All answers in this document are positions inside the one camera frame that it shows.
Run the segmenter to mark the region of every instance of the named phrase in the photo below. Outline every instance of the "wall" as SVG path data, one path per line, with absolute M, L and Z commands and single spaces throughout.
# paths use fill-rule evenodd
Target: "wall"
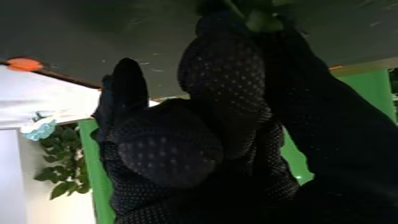
M 15 131 L 0 131 L 0 223 L 24 224 L 22 178 Z
M 33 175 L 44 166 L 40 148 L 35 142 L 17 138 L 21 150 L 21 170 L 24 186 L 26 220 L 28 224 L 93 224 L 93 209 L 90 194 L 72 194 L 49 201 L 52 185 L 33 180 Z

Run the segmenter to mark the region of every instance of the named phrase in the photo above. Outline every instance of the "dark ceiling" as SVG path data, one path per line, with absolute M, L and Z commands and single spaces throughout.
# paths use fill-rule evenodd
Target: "dark ceiling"
M 152 97 L 180 94 L 177 61 L 193 39 L 195 0 L 8 0 L 0 58 L 28 56 L 99 84 L 122 57 L 141 64 Z M 398 0 L 296 0 L 285 10 L 328 65 L 398 55 Z

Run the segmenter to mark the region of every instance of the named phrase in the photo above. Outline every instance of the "orange object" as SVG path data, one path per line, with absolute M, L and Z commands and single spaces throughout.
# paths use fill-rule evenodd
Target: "orange object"
M 337 66 L 330 67 L 328 70 L 331 71 L 331 70 L 337 70 L 340 68 L 344 68 L 344 66 L 337 65 Z
M 8 63 L 8 70 L 33 72 L 42 69 L 42 64 L 38 61 L 28 58 L 12 58 L 6 60 Z

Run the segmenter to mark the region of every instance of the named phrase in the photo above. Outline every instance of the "leaf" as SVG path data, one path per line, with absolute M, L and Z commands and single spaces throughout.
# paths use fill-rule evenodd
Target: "leaf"
M 40 139 L 38 142 L 45 148 L 52 147 L 52 144 L 54 144 L 52 138 Z
M 77 186 L 77 190 L 76 190 L 76 192 L 77 192 L 79 194 L 84 194 L 88 191 L 90 191 L 90 185 L 88 185 L 88 183 L 86 183 L 86 184 L 81 184 L 81 185 Z
M 72 182 L 72 185 L 68 186 L 68 190 L 67 190 L 67 196 L 70 196 L 76 190 L 77 190 L 77 184 Z
M 56 174 L 52 174 L 49 181 L 52 184 L 56 184 L 60 182 Z
M 58 161 L 56 157 L 52 157 L 52 156 L 42 156 L 42 158 L 44 158 L 47 163 L 52 163 L 52 162 Z
M 63 131 L 61 127 L 56 126 L 56 127 L 54 127 L 54 131 L 52 131 L 51 136 L 52 136 L 52 137 L 60 137 L 60 135 L 61 135 L 61 131 Z
M 65 151 L 56 153 L 56 161 L 60 161 L 65 158 L 67 154 L 68 153 Z
M 63 141 L 74 141 L 77 139 L 76 132 L 68 127 L 63 129 L 60 138 Z
M 56 185 L 51 191 L 49 200 L 52 200 L 68 190 L 70 182 L 63 182 Z
M 52 170 L 51 170 L 49 168 L 44 168 L 44 169 L 40 170 L 38 175 L 35 175 L 33 179 L 35 179 L 36 181 L 47 181 L 47 180 L 51 180 L 52 175 L 54 175 Z

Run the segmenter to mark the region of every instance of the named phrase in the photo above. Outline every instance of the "white ceiling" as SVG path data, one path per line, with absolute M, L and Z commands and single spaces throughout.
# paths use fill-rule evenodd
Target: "white ceiling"
M 99 90 L 0 66 L 0 129 L 19 128 L 35 112 L 56 112 L 58 123 L 88 118 L 97 98 Z

